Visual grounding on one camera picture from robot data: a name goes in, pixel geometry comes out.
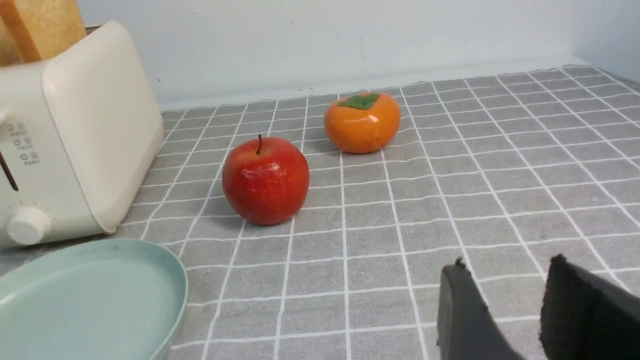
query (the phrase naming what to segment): orange persimmon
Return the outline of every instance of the orange persimmon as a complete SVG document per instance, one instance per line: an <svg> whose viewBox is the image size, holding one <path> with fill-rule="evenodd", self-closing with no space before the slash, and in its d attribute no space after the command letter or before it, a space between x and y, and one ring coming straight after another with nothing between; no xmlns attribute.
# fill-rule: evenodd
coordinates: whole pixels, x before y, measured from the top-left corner
<svg viewBox="0 0 640 360"><path fill-rule="evenodd" d="M365 92L331 103L324 113L324 130L338 149L367 154L393 139L400 118L400 107L391 95Z"/></svg>

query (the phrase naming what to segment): white toaster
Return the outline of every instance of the white toaster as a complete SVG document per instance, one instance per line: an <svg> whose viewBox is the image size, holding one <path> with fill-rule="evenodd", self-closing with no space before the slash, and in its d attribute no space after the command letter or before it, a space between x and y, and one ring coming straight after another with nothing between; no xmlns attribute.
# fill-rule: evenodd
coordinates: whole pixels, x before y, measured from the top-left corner
<svg viewBox="0 0 640 360"><path fill-rule="evenodd" d="M0 248L116 231L163 139L128 31L0 68Z"/></svg>

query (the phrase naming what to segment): red apple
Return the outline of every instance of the red apple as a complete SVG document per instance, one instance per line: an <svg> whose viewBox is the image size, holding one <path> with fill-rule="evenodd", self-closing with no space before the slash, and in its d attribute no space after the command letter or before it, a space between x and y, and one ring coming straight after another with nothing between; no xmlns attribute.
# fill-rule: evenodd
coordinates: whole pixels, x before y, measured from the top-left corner
<svg viewBox="0 0 640 360"><path fill-rule="evenodd" d="M238 145L222 168L222 189L231 207L256 225L275 225L302 208L309 166L290 141L274 136Z"/></svg>

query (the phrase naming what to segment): green leaf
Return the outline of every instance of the green leaf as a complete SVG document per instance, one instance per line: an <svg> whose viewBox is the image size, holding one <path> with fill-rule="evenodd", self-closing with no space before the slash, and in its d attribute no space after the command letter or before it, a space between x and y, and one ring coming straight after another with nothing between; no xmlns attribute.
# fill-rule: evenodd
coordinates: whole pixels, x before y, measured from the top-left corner
<svg viewBox="0 0 640 360"><path fill-rule="evenodd" d="M354 95L346 100L338 102L338 106L345 108L354 108L358 110L369 110L376 103L380 94L372 92L367 95Z"/></svg>

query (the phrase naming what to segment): control button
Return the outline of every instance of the control button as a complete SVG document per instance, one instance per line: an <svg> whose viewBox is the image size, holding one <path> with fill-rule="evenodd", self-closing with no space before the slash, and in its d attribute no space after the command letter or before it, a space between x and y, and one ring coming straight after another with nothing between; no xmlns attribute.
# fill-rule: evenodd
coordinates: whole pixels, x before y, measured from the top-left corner
<svg viewBox="0 0 640 360"><path fill-rule="evenodd" d="M35 245L51 231L51 219L36 208L19 208L6 225L9 237L19 245Z"/></svg>
<svg viewBox="0 0 640 360"><path fill-rule="evenodd" d="M9 109L8 108L0 109L0 126L2 126L2 124L4 124L4 122L6 122L6 119L8 118L9 118Z"/></svg>

